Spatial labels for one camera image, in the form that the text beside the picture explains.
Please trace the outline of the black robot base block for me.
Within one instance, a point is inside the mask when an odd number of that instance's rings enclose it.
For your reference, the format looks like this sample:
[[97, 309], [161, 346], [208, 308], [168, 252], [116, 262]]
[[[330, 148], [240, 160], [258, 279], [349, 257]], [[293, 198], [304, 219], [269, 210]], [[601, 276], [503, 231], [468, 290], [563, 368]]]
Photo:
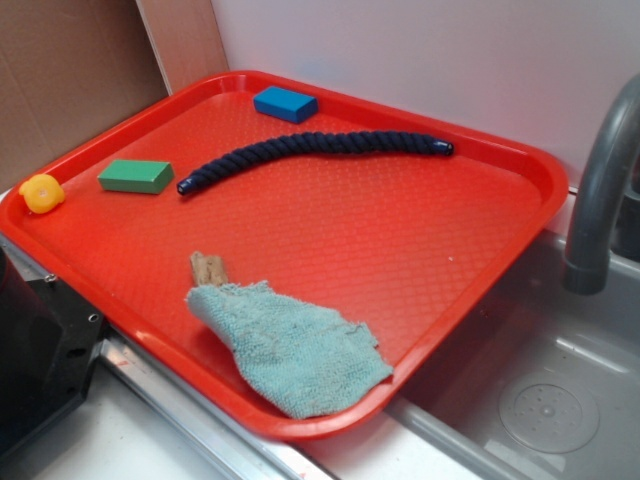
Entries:
[[1, 459], [86, 399], [106, 321], [61, 279], [26, 280], [1, 254]]

